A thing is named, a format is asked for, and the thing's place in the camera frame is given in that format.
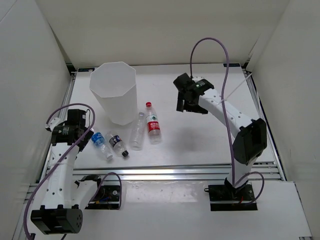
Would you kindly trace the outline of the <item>blue label plastic bottle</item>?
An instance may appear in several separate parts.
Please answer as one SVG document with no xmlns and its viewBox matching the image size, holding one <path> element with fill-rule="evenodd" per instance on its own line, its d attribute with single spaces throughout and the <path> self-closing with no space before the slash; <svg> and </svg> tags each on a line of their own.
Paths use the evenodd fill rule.
<svg viewBox="0 0 320 240">
<path fill-rule="evenodd" d="M 110 161 L 113 158 L 110 148 L 106 144 L 106 140 L 103 135 L 98 131 L 94 132 L 91 137 L 91 141 L 94 147 L 98 150 L 98 152 L 104 156 L 107 161 Z"/>
</svg>

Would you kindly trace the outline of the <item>black label plastic bottle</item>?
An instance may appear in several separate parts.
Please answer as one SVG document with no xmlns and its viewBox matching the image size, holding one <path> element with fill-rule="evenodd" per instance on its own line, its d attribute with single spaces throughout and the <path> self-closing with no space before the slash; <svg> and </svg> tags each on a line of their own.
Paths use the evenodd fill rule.
<svg viewBox="0 0 320 240">
<path fill-rule="evenodd" d="M 113 151 L 118 156 L 121 156 L 123 158 L 127 158 L 129 156 L 129 152 L 127 150 L 125 143 L 117 133 L 109 131 L 105 137 L 108 143 L 110 144 L 111 148 L 113 149 Z"/>
</svg>

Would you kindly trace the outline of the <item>red label plastic bottle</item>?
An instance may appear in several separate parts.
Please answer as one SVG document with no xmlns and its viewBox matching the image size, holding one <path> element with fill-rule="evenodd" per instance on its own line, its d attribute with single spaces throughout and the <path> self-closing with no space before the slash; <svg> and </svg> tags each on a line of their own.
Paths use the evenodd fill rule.
<svg viewBox="0 0 320 240">
<path fill-rule="evenodd" d="M 145 121 L 147 125 L 148 137 L 152 144 L 158 144 L 162 141 L 162 134 L 161 134 L 158 115 L 155 109 L 153 108 L 153 105 L 151 102 L 147 102 L 145 104 L 145 107 L 146 107 Z"/>
</svg>

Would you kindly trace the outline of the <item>clear unlabelled plastic bottle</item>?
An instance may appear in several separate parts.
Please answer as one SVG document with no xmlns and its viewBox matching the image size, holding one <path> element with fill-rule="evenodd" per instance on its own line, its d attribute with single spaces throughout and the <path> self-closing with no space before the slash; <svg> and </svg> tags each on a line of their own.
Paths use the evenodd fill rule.
<svg viewBox="0 0 320 240">
<path fill-rule="evenodd" d="M 132 150 L 140 151 L 143 148 L 145 128 L 146 128 L 145 113 L 140 111 L 138 117 L 132 125 L 132 130 L 129 138 L 129 146 Z"/>
</svg>

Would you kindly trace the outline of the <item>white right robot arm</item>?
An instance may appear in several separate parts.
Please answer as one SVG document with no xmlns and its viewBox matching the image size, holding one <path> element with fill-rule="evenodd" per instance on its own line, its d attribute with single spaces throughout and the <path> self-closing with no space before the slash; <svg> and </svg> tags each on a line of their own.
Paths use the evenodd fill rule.
<svg viewBox="0 0 320 240">
<path fill-rule="evenodd" d="M 178 90 L 179 112 L 212 114 L 225 127 L 229 127 L 233 161 L 231 172 L 224 181 L 224 193 L 230 200 L 238 199 L 248 182 L 248 175 L 257 158 L 267 147 L 267 124 L 241 113 L 226 100 L 208 80 L 192 80 L 187 73 L 178 76 L 173 84 Z"/>
</svg>

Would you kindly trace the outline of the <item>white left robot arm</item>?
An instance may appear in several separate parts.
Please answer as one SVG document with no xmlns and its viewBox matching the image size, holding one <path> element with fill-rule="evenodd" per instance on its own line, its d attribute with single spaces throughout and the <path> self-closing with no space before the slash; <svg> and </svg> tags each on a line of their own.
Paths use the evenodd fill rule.
<svg viewBox="0 0 320 240">
<path fill-rule="evenodd" d="M 81 152 L 93 132 L 86 127 L 86 112 L 69 109 L 67 119 L 54 118 L 49 124 L 51 131 L 50 166 L 55 167 L 47 174 L 47 187 L 38 209 L 31 211 L 31 222 L 45 235 L 77 234 L 83 223 L 83 209 L 89 200 L 100 200 L 105 188 L 98 176 L 87 176 L 73 180 L 77 155 Z"/>
</svg>

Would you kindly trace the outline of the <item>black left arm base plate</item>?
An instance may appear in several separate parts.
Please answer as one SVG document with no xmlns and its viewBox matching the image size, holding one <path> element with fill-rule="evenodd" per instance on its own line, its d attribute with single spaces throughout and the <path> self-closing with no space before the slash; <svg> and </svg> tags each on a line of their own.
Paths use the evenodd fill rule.
<svg viewBox="0 0 320 240">
<path fill-rule="evenodd" d="M 118 179 L 118 185 L 104 185 L 107 177 Z M 86 210 L 120 210 L 122 207 L 122 180 L 115 172 L 107 173 L 102 179 L 98 179 L 98 190 L 85 207 Z"/>
</svg>

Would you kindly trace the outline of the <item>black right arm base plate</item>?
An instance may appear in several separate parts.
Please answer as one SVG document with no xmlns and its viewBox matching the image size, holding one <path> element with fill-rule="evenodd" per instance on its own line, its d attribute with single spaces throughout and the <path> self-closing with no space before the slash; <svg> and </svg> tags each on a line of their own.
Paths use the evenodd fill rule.
<svg viewBox="0 0 320 240">
<path fill-rule="evenodd" d="M 231 193 L 225 185 L 209 185 L 204 188 L 209 194 L 212 212 L 257 211 L 257 203 L 249 203 L 255 199 L 251 184 L 247 184 L 238 193 Z"/>
</svg>

